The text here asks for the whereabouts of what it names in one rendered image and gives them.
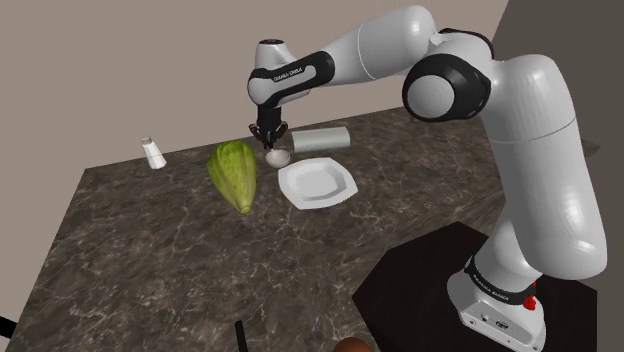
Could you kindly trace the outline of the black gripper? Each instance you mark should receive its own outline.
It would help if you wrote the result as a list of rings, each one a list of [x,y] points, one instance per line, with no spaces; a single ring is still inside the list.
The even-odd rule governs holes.
[[[285,134],[288,130],[288,124],[282,122],[281,108],[274,107],[261,107],[257,108],[257,120],[256,124],[250,124],[249,130],[252,135],[262,143],[265,149],[273,149],[274,144]]]

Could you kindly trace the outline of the small white bowl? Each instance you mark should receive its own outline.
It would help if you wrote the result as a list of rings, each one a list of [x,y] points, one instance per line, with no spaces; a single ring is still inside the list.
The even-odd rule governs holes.
[[[273,168],[283,168],[291,161],[291,154],[284,149],[271,149],[265,156],[267,164]]]

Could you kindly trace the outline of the grey paper roll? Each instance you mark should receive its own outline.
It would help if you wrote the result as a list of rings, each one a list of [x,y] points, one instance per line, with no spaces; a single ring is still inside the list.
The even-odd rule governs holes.
[[[351,144],[346,127],[293,131],[291,135],[295,153],[346,148]]]

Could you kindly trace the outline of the green cabbage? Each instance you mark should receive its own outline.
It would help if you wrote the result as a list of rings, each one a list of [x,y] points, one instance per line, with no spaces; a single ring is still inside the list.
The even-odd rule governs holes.
[[[248,214],[256,192],[256,157],[245,142],[220,143],[211,153],[206,167],[220,194],[242,215]]]

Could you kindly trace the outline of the white plate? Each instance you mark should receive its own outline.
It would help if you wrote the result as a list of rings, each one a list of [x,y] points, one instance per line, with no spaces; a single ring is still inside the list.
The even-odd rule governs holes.
[[[328,208],[358,192],[351,173],[329,157],[305,159],[280,169],[278,183],[299,210]]]

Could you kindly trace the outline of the white salt shaker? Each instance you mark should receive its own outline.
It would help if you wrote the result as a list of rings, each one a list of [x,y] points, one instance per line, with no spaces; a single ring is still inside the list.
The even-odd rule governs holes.
[[[157,170],[166,166],[166,159],[150,136],[143,136],[141,144],[151,169]]]

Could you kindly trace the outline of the dark robot stand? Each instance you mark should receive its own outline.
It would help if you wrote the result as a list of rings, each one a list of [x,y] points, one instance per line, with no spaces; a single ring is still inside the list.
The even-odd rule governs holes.
[[[512,352],[464,326],[447,294],[487,236],[455,222],[388,250],[352,299],[381,352]],[[544,305],[543,352],[597,352],[597,291],[548,276],[537,280]]]

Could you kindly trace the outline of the brown round object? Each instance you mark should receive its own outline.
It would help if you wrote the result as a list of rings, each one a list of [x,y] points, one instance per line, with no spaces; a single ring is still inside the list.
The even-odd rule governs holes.
[[[332,352],[373,352],[372,348],[362,339],[347,337],[340,340]]]

